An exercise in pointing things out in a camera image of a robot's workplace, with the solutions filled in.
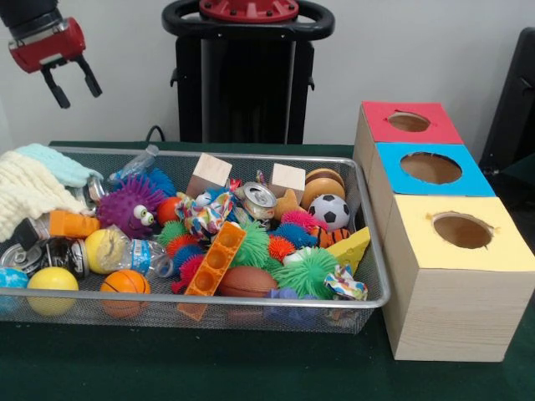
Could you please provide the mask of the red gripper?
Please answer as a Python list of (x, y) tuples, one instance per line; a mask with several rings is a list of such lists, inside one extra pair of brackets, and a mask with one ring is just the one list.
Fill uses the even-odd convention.
[[(70, 102), (62, 88), (54, 81), (50, 68), (45, 65), (71, 61), (86, 49), (83, 31), (75, 18), (64, 18), (51, 28), (21, 39), (12, 39), (8, 49), (16, 64), (26, 73), (41, 70), (44, 81), (61, 109), (68, 109)], [(98, 98), (102, 89), (85, 58), (77, 58), (84, 72), (84, 81), (90, 93)]]

